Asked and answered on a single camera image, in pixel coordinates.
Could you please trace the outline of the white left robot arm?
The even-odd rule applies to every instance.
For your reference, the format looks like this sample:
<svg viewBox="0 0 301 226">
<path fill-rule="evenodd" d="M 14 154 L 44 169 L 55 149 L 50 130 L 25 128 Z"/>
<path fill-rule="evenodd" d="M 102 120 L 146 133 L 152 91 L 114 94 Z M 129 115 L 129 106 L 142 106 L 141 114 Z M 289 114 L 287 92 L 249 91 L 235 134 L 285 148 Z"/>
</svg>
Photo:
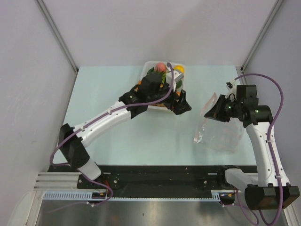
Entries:
<svg viewBox="0 0 301 226">
<path fill-rule="evenodd" d="M 102 171 L 86 148 L 104 132 L 133 119 L 154 104 L 163 104 L 176 115 L 191 110 L 185 90 L 177 93 L 167 83 L 155 84 L 154 88 L 143 83 L 136 84 L 103 113 L 75 127 L 66 123 L 60 128 L 58 149 L 67 165 L 86 176 L 93 188 L 101 187 L 104 182 Z"/>
</svg>

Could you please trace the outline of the clear zip top bag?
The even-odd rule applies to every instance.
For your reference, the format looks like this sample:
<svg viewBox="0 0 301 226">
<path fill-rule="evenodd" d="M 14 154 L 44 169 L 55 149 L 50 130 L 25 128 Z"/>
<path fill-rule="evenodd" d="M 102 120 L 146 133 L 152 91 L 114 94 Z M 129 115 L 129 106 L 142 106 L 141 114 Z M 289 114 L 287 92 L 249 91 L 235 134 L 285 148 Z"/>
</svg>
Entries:
<svg viewBox="0 0 301 226">
<path fill-rule="evenodd" d="M 213 93 L 201 109 L 194 142 L 217 152 L 234 153 L 237 151 L 244 134 L 241 122 L 236 118 L 231 119 L 229 122 L 205 118 L 205 113 L 216 104 L 217 99 L 217 94 Z"/>
</svg>

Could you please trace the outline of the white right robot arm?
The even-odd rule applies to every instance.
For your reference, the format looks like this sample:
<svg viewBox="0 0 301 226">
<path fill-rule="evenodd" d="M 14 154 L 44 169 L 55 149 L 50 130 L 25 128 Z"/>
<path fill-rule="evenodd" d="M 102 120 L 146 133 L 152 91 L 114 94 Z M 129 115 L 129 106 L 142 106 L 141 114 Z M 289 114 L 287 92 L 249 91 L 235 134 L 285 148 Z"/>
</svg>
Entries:
<svg viewBox="0 0 301 226">
<path fill-rule="evenodd" d="M 228 93 L 219 96 L 205 118 L 220 122 L 236 118 L 242 122 L 253 147 L 257 180 L 239 168 L 229 168 L 218 175 L 217 184 L 222 189 L 234 186 L 243 192 L 251 210 L 284 210 L 300 196 L 300 191 L 291 185 L 271 139 L 274 135 L 271 109 L 259 104 L 255 85 L 228 87 Z"/>
</svg>

